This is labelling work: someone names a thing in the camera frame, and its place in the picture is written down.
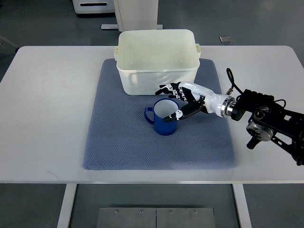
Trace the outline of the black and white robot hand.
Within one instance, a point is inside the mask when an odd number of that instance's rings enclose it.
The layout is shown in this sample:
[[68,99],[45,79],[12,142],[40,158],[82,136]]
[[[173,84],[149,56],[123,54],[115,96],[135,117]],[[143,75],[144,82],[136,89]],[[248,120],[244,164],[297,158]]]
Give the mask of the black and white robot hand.
[[166,94],[169,98],[178,99],[187,104],[176,112],[164,117],[164,122],[173,122],[186,119],[198,112],[215,113],[219,117],[224,116],[224,107],[229,95],[219,95],[211,89],[187,81],[160,85],[156,95]]

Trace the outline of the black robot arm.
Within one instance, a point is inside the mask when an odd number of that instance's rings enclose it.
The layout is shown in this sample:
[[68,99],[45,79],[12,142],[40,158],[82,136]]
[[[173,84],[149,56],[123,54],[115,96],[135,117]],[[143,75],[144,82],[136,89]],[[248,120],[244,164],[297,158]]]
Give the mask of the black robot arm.
[[251,140],[247,148],[254,149],[260,142],[272,141],[288,152],[298,166],[304,164],[304,115],[286,110],[286,101],[280,105],[280,100],[275,100],[272,95],[264,95],[251,90],[241,91],[234,82],[230,68],[226,69],[231,88],[227,91],[230,95],[236,89],[240,95],[236,101],[228,101],[224,105],[223,114],[232,120],[239,121],[245,112],[250,112],[247,132]]

